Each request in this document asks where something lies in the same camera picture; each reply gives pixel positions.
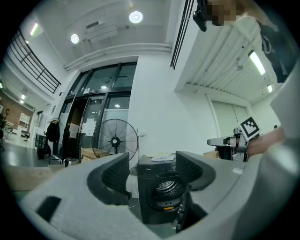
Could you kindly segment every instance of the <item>glass door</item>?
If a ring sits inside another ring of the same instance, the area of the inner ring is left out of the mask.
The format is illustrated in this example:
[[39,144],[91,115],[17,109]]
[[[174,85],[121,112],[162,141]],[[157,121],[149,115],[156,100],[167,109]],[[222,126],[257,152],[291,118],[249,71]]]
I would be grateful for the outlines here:
[[79,141],[78,149],[88,149],[93,155],[93,147],[96,147],[92,143],[92,137],[96,127],[101,123],[103,108],[104,108],[105,96],[90,97],[84,109],[82,121],[79,127]]

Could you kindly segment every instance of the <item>standing fan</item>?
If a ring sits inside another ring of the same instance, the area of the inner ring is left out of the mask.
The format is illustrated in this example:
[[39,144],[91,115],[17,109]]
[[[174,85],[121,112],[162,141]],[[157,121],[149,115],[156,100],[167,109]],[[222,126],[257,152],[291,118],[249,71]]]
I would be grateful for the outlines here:
[[137,151],[138,138],[135,129],[121,119],[109,119],[97,126],[92,136],[92,148],[96,157],[117,153],[129,153],[129,160]]

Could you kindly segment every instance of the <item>brick wall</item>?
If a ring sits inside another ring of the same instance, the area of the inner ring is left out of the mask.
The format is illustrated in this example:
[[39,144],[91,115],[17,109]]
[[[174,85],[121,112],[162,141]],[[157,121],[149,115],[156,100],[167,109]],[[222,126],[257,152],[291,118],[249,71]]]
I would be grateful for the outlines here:
[[18,129],[21,113],[24,113],[27,116],[30,116],[30,121],[27,128],[29,130],[33,112],[27,109],[26,107],[22,106],[22,104],[19,104],[14,100],[12,100],[11,98],[9,98],[1,90],[0,90],[0,97],[1,97],[0,105],[3,106],[2,115],[3,116],[5,115],[5,110],[7,108],[10,109],[10,114],[7,116],[6,120],[14,124],[14,129]]

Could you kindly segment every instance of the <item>ceiling light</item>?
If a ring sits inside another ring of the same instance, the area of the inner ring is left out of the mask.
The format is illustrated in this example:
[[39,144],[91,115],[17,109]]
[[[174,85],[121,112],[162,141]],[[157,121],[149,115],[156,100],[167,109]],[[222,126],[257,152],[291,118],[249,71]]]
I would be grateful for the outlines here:
[[250,59],[254,62],[255,66],[257,67],[257,69],[258,69],[258,71],[260,72],[260,74],[263,75],[263,74],[266,72],[266,70],[264,70],[263,64],[262,64],[262,62],[259,60],[259,58],[258,58],[256,52],[251,51],[251,52],[249,53],[249,57],[250,57]]
[[271,85],[271,84],[268,85],[268,90],[269,90],[269,92],[272,92],[272,91],[273,91],[272,85]]
[[134,11],[129,15],[129,20],[132,23],[139,23],[141,20],[143,20],[143,15],[141,12]]
[[38,28],[38,24],[35,23],[35,24],[33,25],[33,28],[32,28],[31,31],[30,31],[30,35],[33,36],[33,34],[34,34],[34,32],[36,31],[37,28]]
[[79,42],[79,37],[78,37],[77,34],[73,34],[73,35],[71,36],[71,42],[74,43],[74,44],[76,44],[76,43]]

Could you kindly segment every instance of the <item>ceiling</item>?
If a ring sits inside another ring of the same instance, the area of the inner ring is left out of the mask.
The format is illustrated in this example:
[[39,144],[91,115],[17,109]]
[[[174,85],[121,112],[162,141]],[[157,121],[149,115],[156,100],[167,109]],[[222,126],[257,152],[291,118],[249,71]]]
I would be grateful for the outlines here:
[[44,101],[39,95],[34,91],[29,89],[19,78],[17,78],[14,73],[6,66],[5,63],[0,65],[1,81],[3,83],[3,88],[6,91],[6,94],[11,98],[14,98],[16,101],[19,101],[21,95],[26,96],[25,105],[26,107],[33,110],[33,108],[41,108],[48,104]]
[[[185,89],[215,89],[252,104],[269,94],[268,84],[272,84],[273,90],[278,89],[282,84],[277,83],[271,64],[261,50],[259,32],[257,22],[245,17],[236,26],[211,26],[207,32],[200,33],[199,58],[187,78]],[[251,50],[257,53],[265,74],[261,75],[249,58]]]
[[[170,6],[171,0],[45,0],[25,20],[22,29],[30,32],[37,22],[38,34],[46,34],[66,65],[111,46],[166,43]],[[143,14],[140,23],[129,21],[133,11]],[[170,25],[176,28],[175,22]],[[70,41],[72,34],[79,36],[78,44]]]

